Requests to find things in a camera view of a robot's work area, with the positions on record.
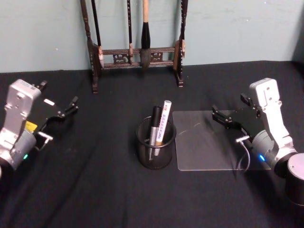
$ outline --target blue led light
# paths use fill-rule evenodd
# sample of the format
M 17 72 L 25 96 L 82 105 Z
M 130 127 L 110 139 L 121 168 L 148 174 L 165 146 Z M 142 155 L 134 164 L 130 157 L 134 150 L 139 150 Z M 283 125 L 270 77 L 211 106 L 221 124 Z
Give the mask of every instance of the blue led light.
M 259 158 L 260 158 L 261 161 L 265 162 L 265 158 L 261 154 L 259 155 Z

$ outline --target teal wall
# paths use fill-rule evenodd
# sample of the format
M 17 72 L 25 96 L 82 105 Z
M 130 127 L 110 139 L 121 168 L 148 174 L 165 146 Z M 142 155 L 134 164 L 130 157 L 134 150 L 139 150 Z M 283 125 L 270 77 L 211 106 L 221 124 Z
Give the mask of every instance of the teal wall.
M 87 0 L 91 30 L 91 1 Z M 303 0 L 189 0 L 186 65 L 291 60 Z M 96 0 L 104 49 L 128 48 L 126 0 Z M 140 47 L 142 0 L 131 0 Z M 180 0 L 150 0 L 151 46 L 179 36 Z M 89 69 L 79 0 L 1 0 L 0 72 Z

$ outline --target table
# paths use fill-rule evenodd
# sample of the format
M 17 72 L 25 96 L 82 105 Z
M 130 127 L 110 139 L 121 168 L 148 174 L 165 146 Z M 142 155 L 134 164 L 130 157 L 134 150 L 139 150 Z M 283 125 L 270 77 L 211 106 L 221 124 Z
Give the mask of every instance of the table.
M 135 129 L 153 105 L 172 111 L 234 110 L 252 82 L 278 81 L 285 125 L 303 152 L 304 67 L 292 62 L 244 62 L 184 68 L 178 88 L 169 68 L 106 71 L 99 94 L 90 71 L 0 74 L 0 107 L 8 86 L 22 78 L 48 81 L 45 97 L 65 107 L 77 95 L 74 120 L 51 126 L 55 140 L 33 152 L 0 194 L 0 227 L 302 227 L 304 209 L 284 194 L 285 181 L 271 171 L 181 172 L 176 154 L 159 171 L 137 160 Z M 0 123 L 4 121 L 0 111 Z

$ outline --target white marker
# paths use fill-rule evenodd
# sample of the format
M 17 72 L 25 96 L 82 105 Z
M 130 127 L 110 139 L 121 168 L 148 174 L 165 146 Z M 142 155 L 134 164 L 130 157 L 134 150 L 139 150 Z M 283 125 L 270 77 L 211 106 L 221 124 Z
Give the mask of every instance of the white marker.
M 169 118 L 169 113 L 171 109 L 172 102 L 171 101 L 165 101 L 163 104 L 163 109 L 161 113 L 161 121 L 160 121 L 160 126 L 157 131 L 157 138 L 156 138 L 156 145 L 160 146 L 162 145 L 163 141 L 163 136 L 165 135 L 165 130 Z M 155 156 L 158 156 L 160 150 L 156 149 L 155 150 Z

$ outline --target marker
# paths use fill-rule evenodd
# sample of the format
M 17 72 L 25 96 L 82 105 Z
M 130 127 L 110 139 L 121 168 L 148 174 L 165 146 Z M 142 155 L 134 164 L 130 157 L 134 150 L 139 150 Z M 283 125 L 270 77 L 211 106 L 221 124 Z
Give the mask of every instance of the marker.
M 172 105 L 171 101 L 165 101 L 163 104 L 160 126 L 157 131 L 157 138 L 156 138 L 157 146 L 162 145 L 163 137 L 165 135 L 165 130 L 166 130 L 166 126 L 167 126 L 167 122 L 168 122 L 168 118 L 169 118 L 171 105 Z M 158 156 L 159 152 L 160 152 L 160 149 L 156 149 L 155 156 Z
M 154 106 L 153 108 L 153 114 L 151 118 L 151 133 L 150 133 L 150 145 L 155 146 L 156 143 L 156 137 L 157 137 L 157 131 L 158 126 L 160 124 L 160 118 L 162 113 L 162 107 Z M 153 148 L 149 149 L 149 160 L 153 160 L 152 157 L 152 150 Z

